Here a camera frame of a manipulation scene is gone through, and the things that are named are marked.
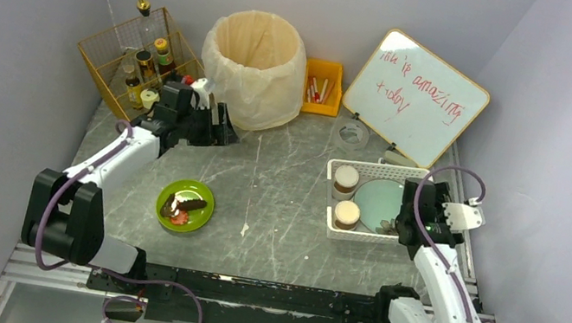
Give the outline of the tall yellow label spice jar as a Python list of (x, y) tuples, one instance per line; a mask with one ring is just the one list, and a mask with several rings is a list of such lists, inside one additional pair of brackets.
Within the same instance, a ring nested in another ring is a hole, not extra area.
[(152, 54), (149, 50), (139, 50), (134, 55), (142, 75), (143, 81), (150, 82), (157, 79), (157, 70), (154, 68)]

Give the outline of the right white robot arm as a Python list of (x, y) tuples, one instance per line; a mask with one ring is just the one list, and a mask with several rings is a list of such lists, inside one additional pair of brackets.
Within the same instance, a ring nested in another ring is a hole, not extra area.
[(409, 287), (383, 286), (376, 296), (379, 318), (387, 323), (482, 323), (465, 286), (457, 247), (463, 231), (484, 225), (477, 199), (450, 200), (445, 183), (407, 178), (395, 218), (398, 241), (420, 272), (432, 304), (428, 314)]

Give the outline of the green plate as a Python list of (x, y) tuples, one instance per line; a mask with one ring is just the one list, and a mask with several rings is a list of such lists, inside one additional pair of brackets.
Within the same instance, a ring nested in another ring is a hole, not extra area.
[[(189, 221), (187, 224), (176, 226), (170, 223), (170, 219), (168, 217), (161, 217), (159, 215), (160, 206), (171, 193), (175, 194), (177, 202), (191, 198), (199, 198), (207, 201), (208, 206), (204, 209), (188, 212)], [(190, 233), (203, 227), (212, 217), (215, 211), (215, 197), (205, 183), (201, 183), (194, 179), (181, 179), (167, 184), (166, 187), (161, 190), (155, 202), (155, 208), (157, 221), (162, 227), (175, 233)]]

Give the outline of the steel lined mug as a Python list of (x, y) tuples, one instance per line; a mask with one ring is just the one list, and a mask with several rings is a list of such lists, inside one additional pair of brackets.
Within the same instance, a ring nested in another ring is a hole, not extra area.
[(333, 226), (337, 229), (353, 230), (360, 220), (360, 208), (351, 200), (344, 200), (334, 208)]

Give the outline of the light blue flower plate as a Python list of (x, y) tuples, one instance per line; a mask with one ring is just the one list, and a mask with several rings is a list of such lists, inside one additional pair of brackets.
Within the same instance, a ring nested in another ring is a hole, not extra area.
[(360, 210), (360, 223), (375, 234), (387, 235), (400, 213), (403, 187), (384, 178), (361, 184), (353, 198)]

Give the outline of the white plastic basket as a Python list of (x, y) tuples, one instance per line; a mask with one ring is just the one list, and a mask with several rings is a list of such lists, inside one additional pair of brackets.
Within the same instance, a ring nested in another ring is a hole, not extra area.
[(326, 235), (332, 240), (343, 240), (343, 241), (353, 241), (353, 242), (363, 242), (363, 243), (374, 243), (374, 244), (389, 244), (389, 245), (397, 245), (399, 244), (399, 237), (396, 235), (380, 235), (375, 234), (368, 229), (366, 229), (362, 223), (358, 222), (357, 226), (353, 230), (343, 230), (337, 229), (333, 226), (333, 218), (334, 218), (334, 208), (338, 200), (332, 197), (332, 186), (333, 186), (333, 176), (335, 170), (341, 165), (350, 165), (353, 166), (355, 169), (358, 170), (359, 173), (359, 184), (357, 188), (365, 182), (369, 182), (370, 180), (374, 179), (389, 179), (395, 180), (400, 184), (406, 182), (407, 178), (419, 178), (422, 180), (427, 174), (427, 169), (422, 168), (411, 168), (406, 166), (395, 166), (395, 165), (386, 165), (380, 163), (370, 163), (370, 162), (359, 162), (359, 161), (349, 161), (349, 160), (338, 160), (332, 159), (327, 162), (326, 165), (326, 188), (327, 188), (327, 207), (326, 207), (326, 225), (327, 225), (327, 233)]

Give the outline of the small yellow label bottle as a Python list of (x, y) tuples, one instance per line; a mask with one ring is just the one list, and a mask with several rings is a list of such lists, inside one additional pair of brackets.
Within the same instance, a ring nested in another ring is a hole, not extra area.
[(125, 79), (125, 86), (132, 107), (141, 110), (144, 106), (141, 100), (142, 85), (140, 79), (135, 74), (129, 74)]

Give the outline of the white mug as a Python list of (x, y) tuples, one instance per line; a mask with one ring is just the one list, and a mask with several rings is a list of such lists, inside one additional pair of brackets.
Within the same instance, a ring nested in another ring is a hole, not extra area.
[(339, 166), (333, 176), (332, 197), (338, 201), (351, 200), (359, 184), (359, 178), (359, 172), (353, 166)]

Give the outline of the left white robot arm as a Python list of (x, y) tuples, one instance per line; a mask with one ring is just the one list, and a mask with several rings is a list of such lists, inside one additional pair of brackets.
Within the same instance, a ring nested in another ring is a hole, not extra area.
[(236, 144), (228, 106), (218, 102), (202, 78), (188, 85), (164, 84), (159, 98), (133, 120), (119, 120), (119, 136), (82, 163), (63, 171), (42, 170), (33, 183), (22, 224), (22, 242), (35, 250), (37, 265), (49, 271), (44, 254), (102, 269), (124, 281), (146, 279), (146, 253), (105, 232), (104, 199), (138, 168), (183, 143)]

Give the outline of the clear oil dispenser bottle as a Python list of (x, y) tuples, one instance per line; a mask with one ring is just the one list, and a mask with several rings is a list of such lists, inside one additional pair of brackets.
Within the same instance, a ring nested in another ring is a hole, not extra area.
[(140, 18), (138, 19), (138, 32), (141, 38), (143, 49), (156, 55), (154, 42), (158, 39), (158, 24), (154, 13), (151, 10), (150, 0), (138, 0), (136, 2)]

